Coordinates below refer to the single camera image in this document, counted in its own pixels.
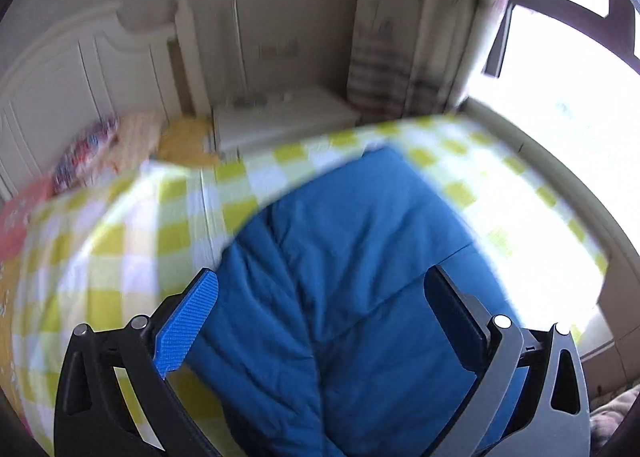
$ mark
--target headboard panel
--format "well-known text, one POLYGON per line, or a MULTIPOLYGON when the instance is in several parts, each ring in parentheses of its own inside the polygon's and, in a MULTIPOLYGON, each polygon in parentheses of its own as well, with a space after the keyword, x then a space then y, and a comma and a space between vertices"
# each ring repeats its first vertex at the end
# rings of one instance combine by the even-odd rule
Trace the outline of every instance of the headboard panel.
POLYGON ((187 0, 176 23, 132 33, 120 24, 120 4, 84 11, 50 29, 0 80, 0 185, 10 199, 51 170, 73 137, 96 119, 154 110, 165 119, 182 109, 169 43, 179 43, 193 106, 209 101, 187 0))

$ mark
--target curtain fold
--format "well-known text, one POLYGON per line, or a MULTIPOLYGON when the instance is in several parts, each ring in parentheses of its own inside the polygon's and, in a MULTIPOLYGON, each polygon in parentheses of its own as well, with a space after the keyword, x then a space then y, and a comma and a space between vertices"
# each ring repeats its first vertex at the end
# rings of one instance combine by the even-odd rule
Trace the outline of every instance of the curtain fold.
POLYGON ((358 0, 348 98, 381 117, 437 114, 466 98, 508 0, 358 0))

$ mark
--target ribbed blue pad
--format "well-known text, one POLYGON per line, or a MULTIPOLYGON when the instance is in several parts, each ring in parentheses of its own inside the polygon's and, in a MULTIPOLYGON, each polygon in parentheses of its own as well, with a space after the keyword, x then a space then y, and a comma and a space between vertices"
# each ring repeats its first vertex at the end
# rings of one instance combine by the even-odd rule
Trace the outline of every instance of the ribbed blue pad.
POLYGON ((162 379, 180 367, 217 300, 218 277, 206 271, 156 336, 154 364, 162 379))

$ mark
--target checkered bed sheet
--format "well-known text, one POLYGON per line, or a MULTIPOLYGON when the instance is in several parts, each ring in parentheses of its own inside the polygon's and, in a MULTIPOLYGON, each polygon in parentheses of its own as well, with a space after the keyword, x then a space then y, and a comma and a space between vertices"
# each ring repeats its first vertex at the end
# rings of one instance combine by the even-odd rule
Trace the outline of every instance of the checkered bed sheet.
MULTIPOLYGON (((20 398, 52 454, 54 400, 73 327, 121 328, 180 293, 258 209, 390 143, 459 213, 528 328, 585 318, 607 257, 572 209, 508 147, 465 117, 423 117, 323 135, 211 170, 149 164, 48 202, 25 243, 12 340, 20 398)), ((579 336, 580 322, 574 323, 579 336)), ((125 374, 126 402, 156 441, 125 374)), ((242 455, 217 399, 186 369, 178 396, 225 456, 242 455)))

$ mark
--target white nightstand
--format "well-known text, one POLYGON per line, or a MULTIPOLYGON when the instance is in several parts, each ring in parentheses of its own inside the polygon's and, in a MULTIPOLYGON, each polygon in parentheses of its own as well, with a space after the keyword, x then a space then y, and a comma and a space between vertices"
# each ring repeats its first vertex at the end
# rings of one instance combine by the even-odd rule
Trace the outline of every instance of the white nightstand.
POLYGON ((353 128, 360 114, 321 87, 268 96, 263 107, 213 110, 216 151, 223 160, 327 132, 353 128))

